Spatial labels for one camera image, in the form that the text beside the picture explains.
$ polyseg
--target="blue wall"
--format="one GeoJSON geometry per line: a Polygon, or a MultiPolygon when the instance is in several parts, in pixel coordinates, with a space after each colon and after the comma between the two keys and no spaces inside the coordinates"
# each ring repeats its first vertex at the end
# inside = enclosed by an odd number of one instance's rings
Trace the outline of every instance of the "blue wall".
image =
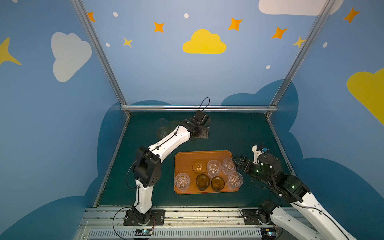
{"type": "Polygon", "coordinates": [[[126,116],[93,49],[68,81],[53,72],[54,33],[89,43],[70,0],[0,5],[0,239],[71,239],[126,116]]]}
{"type": "Polygon", "coordinates": [[[83,2],[128,104],[196,105],[209,96],[211,105],[269,105],[278,85],[263,99],[251,95],[285,77],[299,51],[293,44],[305,39],[316,19],[266,14],[252,0],[83,2]],[[228,30],[231,18],[243,19],[238,31],[228,30]],[[164,23],[163,32],[155,32],[154,22],[164,23]],[[272,39],[277,27],[287,30],[272,39]],[[184,52],[183,44],[199,29],[218,34],[225,52],[184,52]],[[124,39],[132,40],[131,47],[124,39]]]}
{"type": "Polygon", "coordinates": [[[383,7],[379,0],[345,0],[271,116],[298,177],[357,239],[384,234],[384,125],[350,93],[347,81],[384,68],[383,7]],[[360,13],[349,23],[343,19],[352,7],[360,13]],[[367,235],[364,229],[371,227],[375,233],[367,235]]]}

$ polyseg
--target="robotic arm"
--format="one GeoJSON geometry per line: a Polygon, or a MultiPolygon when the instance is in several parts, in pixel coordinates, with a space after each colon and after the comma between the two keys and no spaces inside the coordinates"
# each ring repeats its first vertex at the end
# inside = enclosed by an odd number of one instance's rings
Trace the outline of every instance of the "robotic arm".
{"type": "Polygon", "coordinates": [[[349,234],[317,201],[309,188],[295,176],[286,175],[280,160],[267,153],[267,148],[257,145],[252,147],[254,159],[237,157],[233,159],[237,170],[268,184],[278,196],[289,202],[319,231],[321,236],[312,229],[295,220],[281,207],[270,201],[261,204],[257,211],[257,220],[261,224],[270,222],[289,231],[299,240],[351,240],[356,239],[349,234]]]}
{"type": "Polygon", "coordinates": [[[133,212],[138,222],[145,225],[152,212],[152,190],[161,177],[161,163],[179,145],[190,138],[208,138],[209,116],[198,110],[191,119],[180,122],[169,135],[149,146],[141,146],[136,153],[133,173],[137,185],[133,212]]]}

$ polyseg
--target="dark brown cup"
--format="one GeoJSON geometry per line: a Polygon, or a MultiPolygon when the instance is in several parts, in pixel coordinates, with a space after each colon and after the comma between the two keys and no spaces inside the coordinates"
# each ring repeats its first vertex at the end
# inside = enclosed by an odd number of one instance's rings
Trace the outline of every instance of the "dark brown cup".
{"type": "Polygon", "coordinates": [[[225,181],[222,177],[219,177],[219,176],[213,177],[211,181],[211,186],[215,192],[219,192],[224,188],[225,181]]]}
{"type": "Polygon", "coordinates": [[[209,187],[209,183],[209,177],[205,174],[200,174],[196,177],[196,185],[200,191],[204,191],[205,189],[207,189],[209,187]]]}

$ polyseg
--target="brown glass cup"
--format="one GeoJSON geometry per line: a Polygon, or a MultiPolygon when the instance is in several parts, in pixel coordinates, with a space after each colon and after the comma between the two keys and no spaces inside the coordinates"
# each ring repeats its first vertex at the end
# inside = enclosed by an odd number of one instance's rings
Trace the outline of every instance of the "brown glass cup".
{"type": "Polygon", "coordinates": [[[213,177],[211,181],[211,186],[215,192],[219,192],[224,188],[225,181],[222,177],[219,177],[219,176],[213,177]]]}
{"type": "Polygon", "coordinates": [[[196,177],[196,185],[200,191],[204,191],[209,187],[210,179],[205,174],[200,174],[196,177]]]}
{"type": "Polygon", "coordinates": [[[197,174],[203,174],[207,170],[207,164],[201,160],[193,163],[192,169],[197,174]]]}

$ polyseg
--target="white cloud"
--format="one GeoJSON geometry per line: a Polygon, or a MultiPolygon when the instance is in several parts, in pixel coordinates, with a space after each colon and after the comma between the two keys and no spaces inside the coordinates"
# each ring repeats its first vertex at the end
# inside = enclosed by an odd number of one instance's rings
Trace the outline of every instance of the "white cloud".
{"type": "MultiPolygon", "coordinates": [[[[331,9],[335,13],[344,0],[336,0],[331,9]]],[[[259,10],[271,15],[304,15],[317,16],[323,8],[326,0],[260,0],[259,10]]]]}
{"type": "Polygon", "coordinates": [[[54,33],[51,47],[56,58],[53,74],[62,83],[68,81],[92,55],[91,45],[74,33],[54,33]]]}

